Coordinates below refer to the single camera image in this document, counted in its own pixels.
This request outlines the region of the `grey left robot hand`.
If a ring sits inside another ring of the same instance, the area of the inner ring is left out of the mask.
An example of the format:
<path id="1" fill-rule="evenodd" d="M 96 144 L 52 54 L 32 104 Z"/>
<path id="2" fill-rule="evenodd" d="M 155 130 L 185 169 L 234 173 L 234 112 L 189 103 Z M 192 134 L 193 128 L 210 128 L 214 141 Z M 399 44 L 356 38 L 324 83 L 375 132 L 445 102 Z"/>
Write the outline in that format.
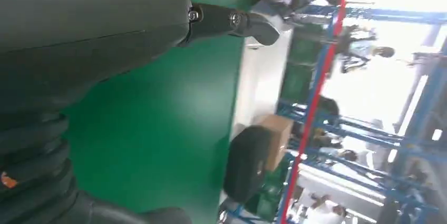
<path id="1" fill-rule="evenodd" d="M 190 223 L 80 190 L 61 113 L 97 83 L 218 35 L 274 44 L 262 15 L 191 0 L 1 0 L 1 223 Z"/>

